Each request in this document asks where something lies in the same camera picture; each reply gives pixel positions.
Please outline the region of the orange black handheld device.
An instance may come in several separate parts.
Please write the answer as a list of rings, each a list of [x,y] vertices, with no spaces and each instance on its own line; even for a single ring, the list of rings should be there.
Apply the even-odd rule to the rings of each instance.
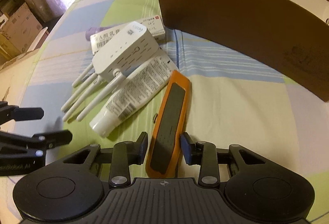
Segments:
[[[146,173],[150,178],[175,176],[189,96],[189,79],[174,70],[158,111],[148,151]]]

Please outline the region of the white lotion tube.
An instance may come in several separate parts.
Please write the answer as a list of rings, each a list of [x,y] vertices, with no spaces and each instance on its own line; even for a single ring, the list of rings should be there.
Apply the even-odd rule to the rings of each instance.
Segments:
[[[169,81],[177,67],[163,50],[133,71],[110,96],[89,123],[99,136],[107,137],[117,126],[144,107]]]

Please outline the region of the white ointment carton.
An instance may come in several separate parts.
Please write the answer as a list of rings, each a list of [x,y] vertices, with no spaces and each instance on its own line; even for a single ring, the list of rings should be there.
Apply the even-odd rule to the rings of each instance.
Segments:
[[[160,15],[154,15],[151,17],[139,19],[137,20],[137,22],[147,27],[149,32],[158,42],[161,42],[162,40],[165,39],[166,32]],[[123,29],[126,25],[127,23],[121,24],[120,30]],[[95,55],[101,47],[103,47],[109,40],[112,39],[112,38],[103,39],[103,35],[104,35],[104,31],[99,32],[98,34],[94,34],[90,37],[89,42],[91,43],[93,55]]]

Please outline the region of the white wifi router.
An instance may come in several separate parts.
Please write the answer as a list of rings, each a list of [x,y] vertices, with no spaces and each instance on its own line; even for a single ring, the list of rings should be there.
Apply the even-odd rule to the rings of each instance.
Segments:
[[[93,56],[92,62],[72,83],[78,89],[61,107],[66,122],[75,110],[99,86],[98,95],[81,111],[81,121],[107,95],[113,92],[137,67],[145,63],[160,47],[146,26],[133,21],[122,28]]]

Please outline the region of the purple cream tube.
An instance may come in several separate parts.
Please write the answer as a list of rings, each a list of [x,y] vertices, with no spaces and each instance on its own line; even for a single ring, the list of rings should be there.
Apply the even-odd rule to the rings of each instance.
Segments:
[[[90,37],[94,34],[104,31],[103,39],[112,38],[117,32],[119,32],[121,25],[110,25],[108,27],[90,27],[85,32],[85,38],[90,41]]]

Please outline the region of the cardboard boxes stack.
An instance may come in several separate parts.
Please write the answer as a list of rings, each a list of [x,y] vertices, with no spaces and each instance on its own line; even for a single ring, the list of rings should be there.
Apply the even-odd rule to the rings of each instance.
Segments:
[[[1,64],[25,53],[42,29],[24,0],[1,0]]]

